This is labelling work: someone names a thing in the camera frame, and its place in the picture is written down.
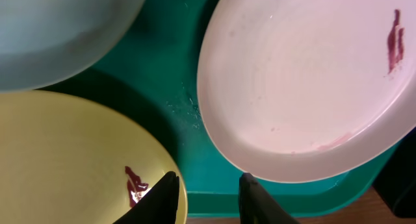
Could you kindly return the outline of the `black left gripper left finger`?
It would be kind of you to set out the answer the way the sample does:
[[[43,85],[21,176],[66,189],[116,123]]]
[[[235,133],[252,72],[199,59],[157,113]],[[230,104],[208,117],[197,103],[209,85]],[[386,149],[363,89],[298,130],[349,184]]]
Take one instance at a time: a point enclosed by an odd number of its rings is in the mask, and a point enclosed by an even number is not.
[[[179,177],[169,171],[114,224],[174,224],[178,202]]]

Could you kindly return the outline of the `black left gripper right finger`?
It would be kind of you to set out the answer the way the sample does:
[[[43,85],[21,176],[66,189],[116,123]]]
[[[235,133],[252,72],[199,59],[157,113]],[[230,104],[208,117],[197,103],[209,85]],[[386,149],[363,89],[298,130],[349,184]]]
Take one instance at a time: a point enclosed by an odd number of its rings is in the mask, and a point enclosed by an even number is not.
[[[241,224],[299,224],[250,173],[239,179],[239,214]]]

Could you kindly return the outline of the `pink plate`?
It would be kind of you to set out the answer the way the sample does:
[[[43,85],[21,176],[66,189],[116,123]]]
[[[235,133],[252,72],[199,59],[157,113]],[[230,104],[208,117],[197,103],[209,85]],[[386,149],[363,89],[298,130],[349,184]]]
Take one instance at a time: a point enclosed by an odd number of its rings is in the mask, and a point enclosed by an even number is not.
[[[415,0],[219,0],[197,91],[242,171],[300,183],[354,169],[415,127]]]

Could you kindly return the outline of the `light blue plate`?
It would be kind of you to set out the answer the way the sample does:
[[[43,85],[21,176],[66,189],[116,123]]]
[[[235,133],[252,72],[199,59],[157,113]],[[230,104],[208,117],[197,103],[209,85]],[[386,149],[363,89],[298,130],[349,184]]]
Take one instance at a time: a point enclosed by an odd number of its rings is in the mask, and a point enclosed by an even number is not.
[[[1,91],[43,88],[104,57],[145,0],[1,0]]]

